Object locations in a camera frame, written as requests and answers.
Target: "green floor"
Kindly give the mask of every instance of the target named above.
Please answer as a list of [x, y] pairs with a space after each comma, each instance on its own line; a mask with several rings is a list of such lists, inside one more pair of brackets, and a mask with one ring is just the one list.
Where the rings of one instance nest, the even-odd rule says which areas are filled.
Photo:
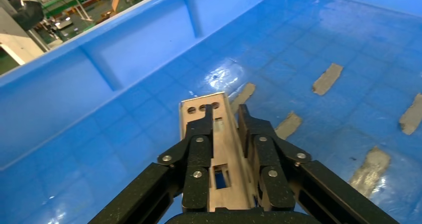
[[[140, 1], [142, 0], [120, 0], [117, 6], [117, 12], [126, 10]], [[61, 30], [61, 33], [59, 34], [60, 38], [63, 41], [67, 41], [95, 25], [95, 22], [101, 18], [102, 13], [111, 10], [111, 3], [112, 0], [101, 0], [87, 7], [86, 11], [88, 15], [94, 20], [92, 22], [82, 20], [77, 13], [71, 14], [70, 18], [73, 24]], [[39, 35], [46, 43], [50, 43], [54, 40], [54, 38], [52, 38], [45, 30], [39, 31]], [[10, 57], [4, 50], [0, 49], [0, 75], [17, 66], [19, 65], [12, 59], [12, 57]]]
[[0, 48], [0, 75], [18, 66], [19, 64], [6, 51]]

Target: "hole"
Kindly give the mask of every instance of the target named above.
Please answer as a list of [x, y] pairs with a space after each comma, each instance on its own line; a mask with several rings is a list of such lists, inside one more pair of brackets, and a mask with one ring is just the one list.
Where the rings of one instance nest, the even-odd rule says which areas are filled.
[[230, 175], [227, 164], [214, 167], [215, 186], [217, 189], [228, 188], [230, 184]]
[[224, 123], [223, 123], [223, 118], [216, 118], [214, 120], [214, 124], [213, 127], [214, 132], [220, 132], [220, 131], [224, 131]]
[[199, 111], [204, 112], [204, 111], [205, 111], [205, 105], [201, 105], [201, 106], [199, 106]]
[[262, 195], [263, 195], [264, 193], [262, 192], [262, 190], [261, 190], [261, 186], [259, 185], [259, 182], [258, 182], [258, 196], [259, 196], [259, 200], [262, 200]]
[[256, 199], [255, 195], [253, 195], [253, 201], [255, 202], [255, 207], [256, 208], [259, 207], [259, 202], [258, 202], [258, 199]]
[[220, 103], [218, 103], [218, 102], [214, 102], [214, 103], [212, 103], [211, 104], [212, 105], [212, 108], [215, 110], [215, 109], [217, 109], [218, 107], [220, 107]]
[[195, 113], [197, 111], [197, 109], [195, 108], [195, 107], [189, 107], [188, 108], [188, 113], [189, 114], [193, 114], [193, 113]]

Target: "blue plastic bin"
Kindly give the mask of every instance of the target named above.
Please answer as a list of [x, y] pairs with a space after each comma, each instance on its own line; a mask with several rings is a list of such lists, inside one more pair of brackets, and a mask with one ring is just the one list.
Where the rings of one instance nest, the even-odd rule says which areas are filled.
[[[179, 140], [178, 103], [256, 85], [252, 115], [348, 181], [392, 158], [371, 200], [422, 218], [422, 0], [149, 0], [0, 77], [0, 223], [83, 224]], [[325, 96], [313, 82], [344, 70]], [[180, 199], [169, 217], [181, 212]]]

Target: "rectangular slot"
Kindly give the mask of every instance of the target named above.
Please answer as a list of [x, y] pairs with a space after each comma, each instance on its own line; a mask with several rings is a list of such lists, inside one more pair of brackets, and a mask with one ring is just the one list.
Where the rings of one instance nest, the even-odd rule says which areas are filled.
[[224, 130], [224, 123], [223, 123], [223, 118], [215, 118], [214, 119], [214, 132], [221, 132]]
[[227, 164], [215, 166], [214, 174], [215, 186], [217, 189], [228, 188], [231, 186]]

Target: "silver metal part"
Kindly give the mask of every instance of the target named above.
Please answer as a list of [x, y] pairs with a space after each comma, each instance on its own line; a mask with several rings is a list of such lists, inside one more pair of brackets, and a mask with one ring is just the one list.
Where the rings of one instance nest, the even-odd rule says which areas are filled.
[[202, 177], [202, 173], [200, 171], [194, 172], [194, 178], [200, 178]]
[[296, 157], [298, 157], [298, 158], [306, 158], [306, 154], [304, 154], [304, 153], [298, 153], [298, 154], [296, 154]]
[[171, 156], [169, 156], [169, 155], [166, 155], [166, 156], [163, 157], [163, 161], [165, 161], [165, 162], [168, 162], [170, 160], [171, 160]]
[[271, 171], [269, 171], [269, 172], [268, 172], [268, 175], [269, 175], [270, 177], [277, 177], [277, 176], [278, 176], [278, 173], [277, 173], [277, 171], [275, 171], [275, 170], [271, 170]]
[[[218, 207], [245, 210], [255, 207], [255, 189], [249, 163], [244, 158], [237, 124], [224, 93], [186, 100], [180, 106], [181, 137], [188, 122], [203, 118], [201, 106], [213, 107], [213, 158], [208, 170], [210, 175], [209, 212]], [[217, 187], [216, 178], [223, 177], [225, 186]]]

